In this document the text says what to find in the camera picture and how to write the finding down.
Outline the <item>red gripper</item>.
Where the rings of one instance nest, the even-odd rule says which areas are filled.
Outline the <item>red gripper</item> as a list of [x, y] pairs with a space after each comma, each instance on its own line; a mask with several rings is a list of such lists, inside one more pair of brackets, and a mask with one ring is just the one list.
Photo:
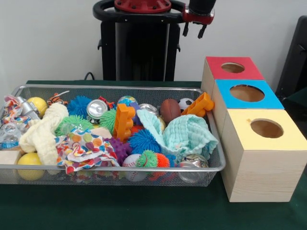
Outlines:
[[193, 12], [188, 5], [186, 5], [182, 12], [182, 18], [183, 22], [185, 22], [182, 35], [187, 36], [189, 31], [189, 23], [196, 23], [202, 24], [202, 27], [198, 33], [198, 38], [202, 38], [207, 25], [210, 25], [214, 19], [214, 9], [212, 9], [209, 14], [197, 14]]

